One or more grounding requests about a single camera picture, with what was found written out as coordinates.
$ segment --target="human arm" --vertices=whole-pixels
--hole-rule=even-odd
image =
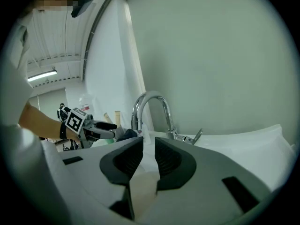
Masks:
[[[37,108],[30,105],[29,102],[27,102],[22,111],[21,117],[19,119],[19,125],[30,130],[39,137],[52,139],[60,138],[61,122],[47,117]],[[79,142],[78,135],[71,131],[69,128],[67,128],[66,130],[66,136],[68,139],[73,139]]]

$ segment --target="white sink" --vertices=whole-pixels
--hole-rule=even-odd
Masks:
[[[134,176],[158,172],[154,141],[155,137],[166,138],[166,134],[151,131],[149,134],[151,144],[144,145],[143,159]],[[282,136],[280,125],[242,134],[202,135],[195,146],[228,156],[260,178],[271,191],[285,183],[296,160],[296,154]]]

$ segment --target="white wall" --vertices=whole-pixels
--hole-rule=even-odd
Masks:
[[[91,94],[97,120],[108,113],[114,122],[114,111],[121,111],[121,124],[131,127],[133,99],[127,82],[118,27],[117,2],[105,10],[89,50],[84,82]]]
[[[203,127],[207,135],[233,134],[279,123],[287,141],[296,141],[299,55],[269,2],[128,3],[146,90],[166,97],[181,133]],[[151,101],[150,109],[155,130],[165,131],[161,104]]]
[[[30,103],[30,105],[32,105],[32,106],[36,107],[37,109],[39,109],[39,107],[38,107],[38,97],[37,96],[29,98],[29,103]]]
[[[57,110],[61,103],[67,104],[66,91],[64,89],[41,94],[38,96],[39,108],[49,118],[58,120]]]
[[[41,95],[50,91],[55,91],[59,89],[65,88],[66,90],[66,97],[67,97],[67,105],[69,108],[79,107],[79,98],[82,94],[86,93],[85,85],[80,79],[69,79],[63,80],[59,82],[53,82],[49,84],[45,84],[43,86],[35,87],[33,89],[33,93],[31,97],[36,95]]]

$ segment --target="ceiling light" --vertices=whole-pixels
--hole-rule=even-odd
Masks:
[[[40,73],[40,74],[38,74],[38,75],[34,75],[34,76],[28,78],[27,81],[28,81],[28,82],[31,82],[31,81],[33,81],[33,80],[37,80],[37,79],[39,79],[39,78],[51,76],[51,75],[54,75],[54,74],[57,74],[57,71],[56,71],[56,70],[50,71],[50,72],[45,72],[45,73]]]

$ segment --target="chrome faucet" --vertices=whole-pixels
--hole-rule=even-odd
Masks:
[[[164,112],[165,112],[165,118],[166,118],[167,124],[168,124],[168,130],[166,131],[167,137],[169,139],[179,140],[181,142],[194,145],[196,143],[196,141],[202,135],[203,129],[202,128],[200,129],[200,131],[197,133],[197,135],[194,139],[187,137],[187,136],[178,135],[176,132],[176,128],[173,125],[170,107],[169,107],[166,99],[158,91],[147,91],[147,92],[143,93],[137,99],[137,101],[135,102],[135,105],[133,106],[133,110],[132,110],[132,117],[131,117],[132,130],[135,130],[135,131],[142,130],[142,113],[143,113],[146,103],[152,98],[158,99],[163,105]]]

